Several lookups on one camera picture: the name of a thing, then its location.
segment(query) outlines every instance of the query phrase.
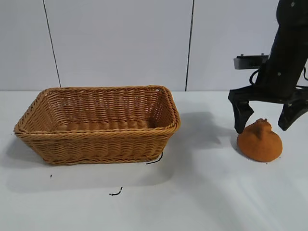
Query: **wicker basket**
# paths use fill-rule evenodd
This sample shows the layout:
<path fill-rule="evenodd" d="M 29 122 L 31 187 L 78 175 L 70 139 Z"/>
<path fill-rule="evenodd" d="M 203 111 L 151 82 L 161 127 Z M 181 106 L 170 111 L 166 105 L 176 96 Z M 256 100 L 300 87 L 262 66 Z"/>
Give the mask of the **wicker basket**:
<path fill-rule="evenodd" d="M 51 88 L 14 128 L 17 137 L 55 165 L 156 159 L 180 127 L 162 86 Z"/>

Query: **white table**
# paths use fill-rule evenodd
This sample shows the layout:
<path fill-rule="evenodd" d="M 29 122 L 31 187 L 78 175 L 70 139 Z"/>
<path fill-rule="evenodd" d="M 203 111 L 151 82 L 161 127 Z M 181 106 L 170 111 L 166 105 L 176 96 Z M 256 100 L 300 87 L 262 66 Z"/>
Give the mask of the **white table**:
<path fill-rule="evenodd" d="M 284 145 L 259 163 L 235 150 L 227 92 L 174 92 L 182 127 L 160 162 L 54 167 L 13 134 L 37 93 L 0 92 L 1 231 L 308 230 L 308 115 L 283 132 L 282 105 L 252 102 L 249 123 Z"/>

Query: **basket rim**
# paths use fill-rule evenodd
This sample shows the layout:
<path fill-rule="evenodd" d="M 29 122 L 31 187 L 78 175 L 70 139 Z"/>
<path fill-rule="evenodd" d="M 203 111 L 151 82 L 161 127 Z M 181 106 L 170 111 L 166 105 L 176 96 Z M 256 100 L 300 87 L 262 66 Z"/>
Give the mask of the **basket rim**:
<path fill-rule="evenodd" d="M 167 100 L 173 114 L 173 122 L 166 127 L 159 128 L 129 128 L 129 129 L 106 129 L 106 130 L 54 130 L 54 131 L 27 131 L 23 129 L 23 125 L 30 119 L 31 115 L 35 113 L 35 107 L 44 99 L 44 95 L 53 91 L 123 91 L 123 90 L 165 90 L 167 93 Z M 168 135 L 173 134 L 180 128 L 180 116 L 175 106 L 172 94 L 170 90 L 160 85 L 145 85 L 145 86 L 120 86 L 120 87 L 64 87 L 64 88 L 48 88 L 41 91 L 32 104 L 28 107 L 27 111 L 20 118 L 18 123 L 14 127 L 14 133 L 18 137 L 32 139 L 79 139 L 86 138 L 98 138 L 98 137 L 140 137 L 151 135 Z"/>

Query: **robotic arm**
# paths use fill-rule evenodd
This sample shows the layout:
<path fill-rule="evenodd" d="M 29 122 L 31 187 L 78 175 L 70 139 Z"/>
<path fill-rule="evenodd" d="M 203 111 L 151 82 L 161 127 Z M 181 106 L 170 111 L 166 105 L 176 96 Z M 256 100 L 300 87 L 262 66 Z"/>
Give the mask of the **robotic arm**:
<path fill-rule="evenodd" d="M 242 55 L 234 59 L 236 69 L 258 68 L 250 78 L 251 86 L 229 92 L 238 133 L 254 112 L 249 101 L 284 104 L 278 122 L 282 130 L 308 111 L 308 87 L 297 86 L 308 58 L 308 0 L 280 0 L 277 21 L 279 28 L 269 57 Z"/>

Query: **black wire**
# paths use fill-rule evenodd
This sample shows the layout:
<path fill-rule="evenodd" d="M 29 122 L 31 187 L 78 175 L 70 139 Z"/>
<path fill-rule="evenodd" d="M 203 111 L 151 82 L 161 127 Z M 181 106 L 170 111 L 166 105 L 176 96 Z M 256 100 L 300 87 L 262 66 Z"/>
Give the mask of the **black wire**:
<path fill-rule="evenodd" d="M 158 161 L 160 161 L 163 158 L 163 154 L 164 154 L 164 152 L 162 152 L 162 154 L 160 155 L 160 158 L 158 160 L 155 160 L 155 161 L 150 162 L 150 163 L 146 163 L 146 165 L 157 163 Z"/>
<path fill-rule="evenodd" d="M 304 79 L 308 81 L 308 78 L 306 77 L 306 67 L 304 67 Z M 296 86 L 297 88 L 308 88 L 307 86 Z"/>
<path fill-rule="evenodd" d="M 118 193 L 110 193 L 111 196 L 118 196 L 122 192 L 123 187 L 121 187 L 120 191 Z"/>
<path fill-rule="evenodd" d="M 251 74 L 250 78 L 249 78 L 249 82 L 251 85 L 254 85 L 255 83 L 252 81 L 252 79 L 254 78 L 254 76 L 256 75 L 256 73 L 259 72 L 259 69 L 257 71 L 255 71 L 254 73 Z"/>
<path fill-rule="evenodd" d="M 304 79 L 308 81 L 308 78 L 306 77 L 306 68 L 304 67 Z"/>

